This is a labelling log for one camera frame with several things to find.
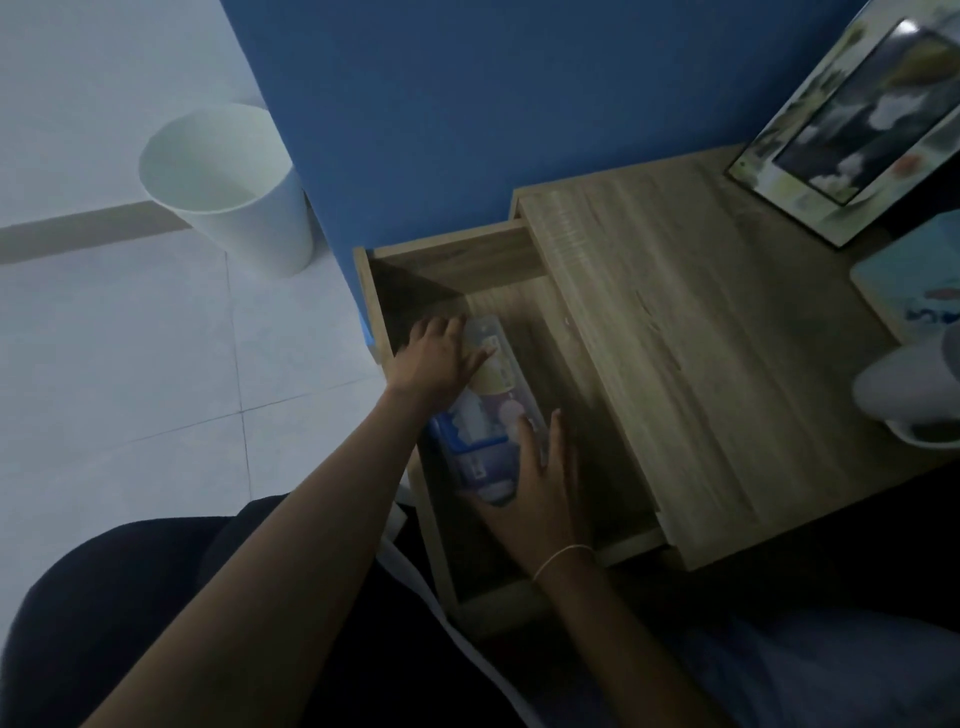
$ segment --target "picture frame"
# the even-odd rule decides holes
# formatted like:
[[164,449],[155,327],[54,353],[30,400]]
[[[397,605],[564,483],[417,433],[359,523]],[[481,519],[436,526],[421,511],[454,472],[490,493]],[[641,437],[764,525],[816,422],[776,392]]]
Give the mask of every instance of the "picture frame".
[[872,0],[727,169],[849,243],[960,150],[960,0]]

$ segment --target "tile grout line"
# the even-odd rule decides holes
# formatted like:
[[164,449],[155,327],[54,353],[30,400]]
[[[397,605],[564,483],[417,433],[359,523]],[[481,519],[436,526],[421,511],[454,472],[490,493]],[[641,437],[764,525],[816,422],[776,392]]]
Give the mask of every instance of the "tile grout line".
[[351,384],[358,384],[358,383],[360,383],[361,381],[366,381],[367,379],[376,379],[376,378],[379,378],[380,376],[382,376],[382,373],[381,373],[381,375],[361,376],[359,379],[351,379],[350,381],[344,381],[344,382],[341,382],[340,384],[334,384],[332,387],[327,387],[326,389],[318,389],[318,390],[313,391],[313,392],[304,392],[304,393],[301,394],[301,395],[294,395],[293,397],[285,397],[285,398],[283,398],[282,400],[268,401],[268,402],[266,402],[266,403],[264,403],[264,404],[258,404],[256,407],[250,407],[249,409],[245,409],[245,410],[242,410],[242,411],[243,411],[243,412],[254,412],[254,411],[258,410],[258,409],[263,409],[264,407],[269,407],[269,406],[271,406],[272,404],[283,404],[284,402],[287,402],[287,401],[302,400],[304,397],[317,397],[318,395],[322,395],[322,394],[324,394],[325,392],[332,392],[332,391],[335,390],[335,389],[342,389],[343,387],[349,387]]
[[243,432],[243,456],[247,461],[247,495],[253,501],[253,478],[250,477],[250,450],[247,448],[247,418],[240,413],[240,430]]
[[227,274],[227,302],[230,307],[230,337],[233,339],[233,371],[237,377],[237,405],[240,407],[240,430],[243,433],[243,456],[247,462],[247,497],[253,500],[253,480],[250,476],[250,449],[247,447],[247,419],[243,416],[243,392],[240,389],[240,356],[237,352],[237,329],[233,323],[233,291],[230,288],[230,263],[224,251],[224,271]]
[[196,427],[197,425],[206,425],[207,423],[215,423],[217,420],[223,420],[224,418],[233,417],[234,415],[239,415],[239,414],[242,414],[242,413],[228,412],[226,415],[217,415],[216,417],[210,417],[210,418],[207,418],[206,420],[200,420],[199,422],[196,422],[196,423],[190,423],[189,425],[180,425],[179,427],[171,427],[170,429],[165,429],[165,430],[162,430],[161,432],[154,432],[151,435],[144,435],[143,437],[137,437],[132,440],[125,440],[122,443],[117,443],[116,445],[111,445],[107,448],[89,450],[87,454],[90,454],[93,452],[109,452],[117,448],[122,448],[125,445],[132,445],[133,443],[142,443],[144,440],[150,440],[151,438],[159,437],[160,435],[169,435],[171,432],[179,432],[180,430],[187,429],[188,427]]

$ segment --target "white tile floor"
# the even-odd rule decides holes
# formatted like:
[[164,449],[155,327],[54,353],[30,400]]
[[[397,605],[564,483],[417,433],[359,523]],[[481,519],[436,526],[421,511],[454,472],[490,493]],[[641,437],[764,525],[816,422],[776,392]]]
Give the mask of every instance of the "white tile floor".
[[382,388],[325,246],[273,282],[193,231],[0,266],[0,641],[74,546],[290,490]]

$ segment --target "blue package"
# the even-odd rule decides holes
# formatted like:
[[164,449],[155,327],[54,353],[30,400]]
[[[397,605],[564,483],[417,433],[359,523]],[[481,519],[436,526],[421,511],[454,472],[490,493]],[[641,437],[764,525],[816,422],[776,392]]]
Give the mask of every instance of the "blue package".
[[460,488],[486,502],[503,502],[516,492],[517,419],[525,415],[530,420],[541,449],[546,426],[496,316],[469,319],[464,345],[487,347],[493,354],[453,406],[431,420],[430,431]]

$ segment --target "open drawer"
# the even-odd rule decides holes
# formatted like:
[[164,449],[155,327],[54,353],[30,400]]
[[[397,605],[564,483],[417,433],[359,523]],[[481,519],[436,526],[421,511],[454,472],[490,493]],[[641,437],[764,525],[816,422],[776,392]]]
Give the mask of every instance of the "open drawer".
[[[573,427],[600,561],[615,564],[665,543],[593,362],[523,220],[354,253],[382,365],[424,315],[496,314],[540,410],[561,407]],[[408,475],[437,593],[454,622],[480,638],[546,608],[457,498],[425,432]]]

